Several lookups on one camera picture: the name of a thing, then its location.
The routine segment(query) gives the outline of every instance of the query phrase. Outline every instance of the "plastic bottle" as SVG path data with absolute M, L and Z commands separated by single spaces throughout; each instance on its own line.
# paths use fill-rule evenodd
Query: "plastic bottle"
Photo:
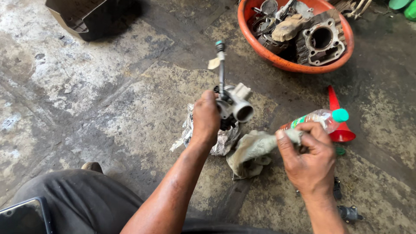
M 337 109 L 334 111 L 320 109 L 295 119 L 292 122 L 281 126 L 279 129 L 286 130 L 289 128 L 294 128 L 296 125 L 303 122 L 320 122 L 322 127 L 324 127 L 325 131 L 329 134 L 335 131 L 339 127 L 340 123 L 347 121 L 348 118 L 348 112 L 344 109 Z

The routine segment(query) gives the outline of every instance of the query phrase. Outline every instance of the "paper tag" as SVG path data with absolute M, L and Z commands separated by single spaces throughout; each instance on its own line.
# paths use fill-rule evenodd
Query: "paper tag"
M 220 65 L 220 59 L 218 57 L 216 57 L 215 59 L 211 59 L 208 62 L 208 69 L 209 70 L 216 69 L 219 65 Z

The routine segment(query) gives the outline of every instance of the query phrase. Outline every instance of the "red funnel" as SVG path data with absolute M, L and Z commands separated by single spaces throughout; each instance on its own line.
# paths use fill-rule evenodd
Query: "red funnel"
M 337 95 L 332 86 L 328 86 L 329 93 L 329 109 L 337 110 L 340 108 Z M 341 123 L 339 127 L 329 135 L 333 142 L 349 142 L 355 139 L 355 134 L 351 132 L 345 122 Z

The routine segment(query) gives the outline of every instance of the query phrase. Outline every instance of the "rag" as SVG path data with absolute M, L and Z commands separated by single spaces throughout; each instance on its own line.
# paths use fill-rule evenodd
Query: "rag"
M 293 144 L 300 146 L 302 131 L 285 130 Z M 233 180 L 246 179 L 259 175 L 263 166 L 270 164 L 272 159 L 267 156 L 277 147 L 274 135 L 267 132 L 252 130 L 244 135 L 237 143 L 236 151 L 227 156 L 227 163 L 234 172 Z

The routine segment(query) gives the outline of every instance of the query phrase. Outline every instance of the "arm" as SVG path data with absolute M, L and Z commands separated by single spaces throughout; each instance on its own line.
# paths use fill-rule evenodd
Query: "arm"
M 346 234 L 332 194 L 335 152 L 331 139 L 320 123 L 301 123 L 296 129 L 310 133 L 302 135 L 302 145 L 309 148 L 309 153 L 298 154 L 281 130 L 276 132 L 277 145 L 287 176 L 305 202 L 312 229 L 319 234 Z
M 182 231 L 189 199 L 220 129 L 220 116 L 212 91 L 205 91 L 195 103 L 193 127 L 189 146 L 127 222 L 121 234 L 174 234 Z

